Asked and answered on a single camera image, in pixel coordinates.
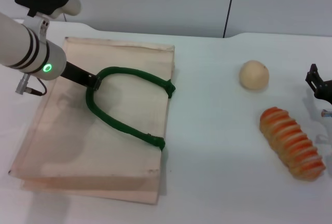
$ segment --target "beige ball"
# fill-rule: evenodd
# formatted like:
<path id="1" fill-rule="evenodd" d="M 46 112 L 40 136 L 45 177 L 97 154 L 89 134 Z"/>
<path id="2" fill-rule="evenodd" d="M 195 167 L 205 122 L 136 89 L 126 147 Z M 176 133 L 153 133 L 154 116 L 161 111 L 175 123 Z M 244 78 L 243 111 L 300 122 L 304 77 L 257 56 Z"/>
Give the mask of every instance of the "beige ball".
<path id="1" fill-rule="evenodd" d="M 269 83 L 269 71 L 258 61 L 248 61 L 240 70 L 240 83 L 250 90 L 261 90 Z"/>

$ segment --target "green rope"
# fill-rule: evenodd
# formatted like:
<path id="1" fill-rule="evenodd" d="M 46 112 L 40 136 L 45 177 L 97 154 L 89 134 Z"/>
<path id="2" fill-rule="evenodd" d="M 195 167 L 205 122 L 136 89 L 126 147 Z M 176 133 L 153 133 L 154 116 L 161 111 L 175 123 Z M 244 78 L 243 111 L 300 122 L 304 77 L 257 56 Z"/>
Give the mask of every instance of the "green rope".
<path id="1" fill-rule="evenodd" d="M 154 76 L 152 74 L 149 74 L 147 72 L 132 69 L 132 68 L 126 68 L 126 67 L 107 67 L 103 70 L 101 70 L 97 76 L 100 78 L 100 80 L 103 80 L 105 77 L 112 75 L 112 74 L 128 74 L 128 75 L 135 75 L 138 77 L 141 77 L 142 79 L 145 79 L 147 81 L 150 81 L 162 88 L 165 89 L 166 93 L 168 94 L 168 98 L 170 99 L 172 97 L 173 92 L 175 91 L 175 86 L 171 83 L 171 80 L 163 80 L 157 76 Z M 129 125 L 126 125 L 108 114 L 106 114 L 104 111 L 102 111 L 94 102 L 93 98 L 94 90 L 92 88 L 87 88 L 86 93 L 86 102 L 88 105 L 88 108 L 101 120 L 103 120 L 106 124 L 110 125 L 116 130 L 119 130 L 120 132 L 128 133 L 130 135 L 133 135 L 149 144 L 152 144 L 154 146 L 159 147 L 161 150 L 165 147 L 165 141 L 163 137 L 157 137 L 152 136 L 149 133 L 143 133 L 139 130 L 136 130 L 133 127 L 130 127 Z"/>

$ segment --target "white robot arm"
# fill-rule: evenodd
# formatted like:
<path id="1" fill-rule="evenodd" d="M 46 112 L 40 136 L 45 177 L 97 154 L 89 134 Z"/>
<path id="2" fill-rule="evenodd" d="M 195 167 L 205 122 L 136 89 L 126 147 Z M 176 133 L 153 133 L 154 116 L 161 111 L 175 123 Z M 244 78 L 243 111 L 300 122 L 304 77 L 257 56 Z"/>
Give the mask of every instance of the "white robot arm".
<path id="1" fill-rule="evenodd" d="M 61 13 L 76 15 L 80 12 L 79 0 L 15 0 L 29 8 L 23 24 L 0 13 L 0 64 L 24 73 L 16 92 L 42 95 L 27 88 L 29 77 L 53 80 L 59 76 L 97 90 L 100 80 L 79 67 L 67 62 L 64 51 L 46 39 L 51 18 Z"/>

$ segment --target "orange toy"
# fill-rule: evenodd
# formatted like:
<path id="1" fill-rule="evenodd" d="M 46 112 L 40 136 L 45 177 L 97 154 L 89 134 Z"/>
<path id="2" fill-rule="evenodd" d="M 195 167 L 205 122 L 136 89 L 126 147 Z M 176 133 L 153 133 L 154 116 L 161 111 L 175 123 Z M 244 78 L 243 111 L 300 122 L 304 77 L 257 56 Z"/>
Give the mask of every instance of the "orange toy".
<path id="1" fill-rule="evenodd" d="M 294 177 L 316 180 L 325 170 L 317 148 L 287 111 L 277 107 L 265 110 L 259 129 Z"/>

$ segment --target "white table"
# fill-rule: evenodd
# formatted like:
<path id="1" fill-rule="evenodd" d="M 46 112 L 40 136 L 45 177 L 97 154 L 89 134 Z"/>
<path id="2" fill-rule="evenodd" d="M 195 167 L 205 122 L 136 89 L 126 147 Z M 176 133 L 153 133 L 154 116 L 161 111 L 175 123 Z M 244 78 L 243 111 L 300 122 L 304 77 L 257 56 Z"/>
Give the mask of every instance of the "white table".
<path id="1" fill-rule="evenodd" d="M 228 39 L 113 33 L 80 23 L 52 22 L 48 39 L 65 36 L 175 45 L 176 92 L 170 101 L 158 205 L 19 190 L 7 175 L 40 98 L 15 94 L 21 74 L 0 67 L 0 223 L 330 223 L 332 141 L 319 151 L 328 169 L 314 183 L 293 179 L 258 130 L 264 109 L 287 109 L 315 140 L 328 136 L 332 107 L 305 82 L 311 63 L 332 79 L 332 38 L 241 34 Z M 247 60 L 270 71 L 269 88 L 244 90 Z M 30 85 L 40 88 L 35 78 Z"/>

